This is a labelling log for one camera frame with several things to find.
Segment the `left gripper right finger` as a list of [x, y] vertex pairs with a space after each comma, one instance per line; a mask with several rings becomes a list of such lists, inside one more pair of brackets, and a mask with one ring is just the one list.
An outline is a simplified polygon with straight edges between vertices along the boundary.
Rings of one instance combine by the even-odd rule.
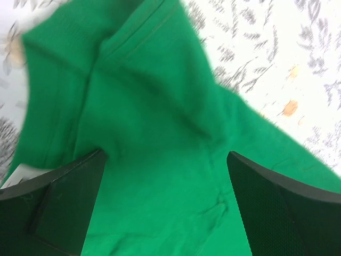
[[226, 161], [252, 255], [340, 255], [340, 194], [235, 151]]

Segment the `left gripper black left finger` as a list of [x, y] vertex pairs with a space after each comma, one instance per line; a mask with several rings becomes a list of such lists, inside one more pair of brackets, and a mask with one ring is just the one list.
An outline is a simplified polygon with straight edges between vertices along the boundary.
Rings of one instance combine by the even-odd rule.
[[80, 255], [106, 154], [1, 189], [1, 255]]

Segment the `green t shirt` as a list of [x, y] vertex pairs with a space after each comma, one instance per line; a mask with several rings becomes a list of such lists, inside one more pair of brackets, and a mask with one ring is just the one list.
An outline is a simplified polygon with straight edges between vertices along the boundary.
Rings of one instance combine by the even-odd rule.
[[25, 68], [2, 179], [97, 149], [103, 178], [82, 255], [250, 255], [228, 174], [236, 151], [333, 192], [340, 179], [216, 83], [179, 1], [69, 1], [37, 26], [1, 24]]

